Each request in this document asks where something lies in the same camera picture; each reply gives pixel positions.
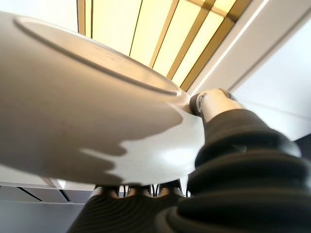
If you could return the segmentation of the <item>robot right hand dark palm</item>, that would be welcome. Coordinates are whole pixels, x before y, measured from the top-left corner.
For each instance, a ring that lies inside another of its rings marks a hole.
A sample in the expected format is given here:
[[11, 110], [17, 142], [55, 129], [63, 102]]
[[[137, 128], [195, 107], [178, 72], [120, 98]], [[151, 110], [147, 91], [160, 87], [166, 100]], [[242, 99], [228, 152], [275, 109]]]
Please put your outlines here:
[[296, 143], [213, 89], [190, 99], [204, 123], [205, 144], [189, 175], [190, 197], [178, 181], [116, 188], [97, 186], [71, 233], [308, 233], [311, 164]]

